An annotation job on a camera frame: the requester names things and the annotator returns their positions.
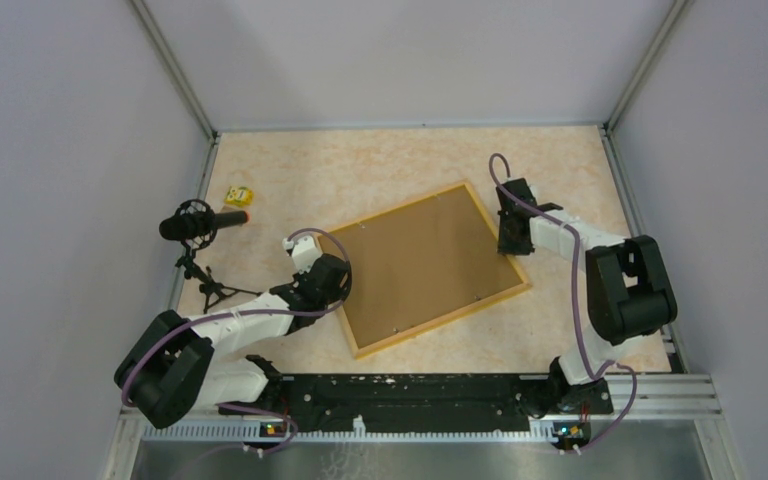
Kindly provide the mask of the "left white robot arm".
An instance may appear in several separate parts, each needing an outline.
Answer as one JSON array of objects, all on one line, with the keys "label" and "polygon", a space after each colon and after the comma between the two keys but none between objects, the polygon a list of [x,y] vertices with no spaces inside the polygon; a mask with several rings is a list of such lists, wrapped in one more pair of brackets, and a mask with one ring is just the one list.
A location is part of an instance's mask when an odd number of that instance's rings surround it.
[{"label": "left white robot arm", "polygon": [[161,312],[115,371],[122,404],[156,428],[221,403],[246,403],[262,414],[274,410],[281,397],[274,369],[264,360],[227,356],[315,324],[347,299],[351,280],[350,262],[323,254],[292,282],[238,306],[192,318]]}]

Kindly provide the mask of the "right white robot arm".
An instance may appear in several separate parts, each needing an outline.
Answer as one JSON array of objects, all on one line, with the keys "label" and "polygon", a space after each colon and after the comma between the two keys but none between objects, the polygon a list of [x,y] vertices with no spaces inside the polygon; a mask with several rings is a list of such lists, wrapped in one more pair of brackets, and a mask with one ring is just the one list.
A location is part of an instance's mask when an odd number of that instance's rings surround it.
[{"label": "right white robot arm", "polygon": [[527,256],[544,249],[571,264],[575,345],[550,364],[530,406],[572,412],[594,396],[605,371],[644,337],[678,316],[657,241],[602,231],[562,207],[538,204],[523,178],[496,186],[497,250]]}]

